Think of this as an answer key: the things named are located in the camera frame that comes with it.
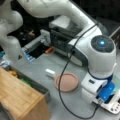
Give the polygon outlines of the blue and white gripper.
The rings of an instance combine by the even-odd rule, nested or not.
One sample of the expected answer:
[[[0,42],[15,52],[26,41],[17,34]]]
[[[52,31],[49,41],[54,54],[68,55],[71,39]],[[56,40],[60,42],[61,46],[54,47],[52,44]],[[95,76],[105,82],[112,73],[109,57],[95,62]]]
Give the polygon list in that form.
[[[112,81],[96,79],[89,73],[84,77],[81,86],[82,96],[88,103],[92,103],[96,100],[106,102],[115,89],[115,84]]]

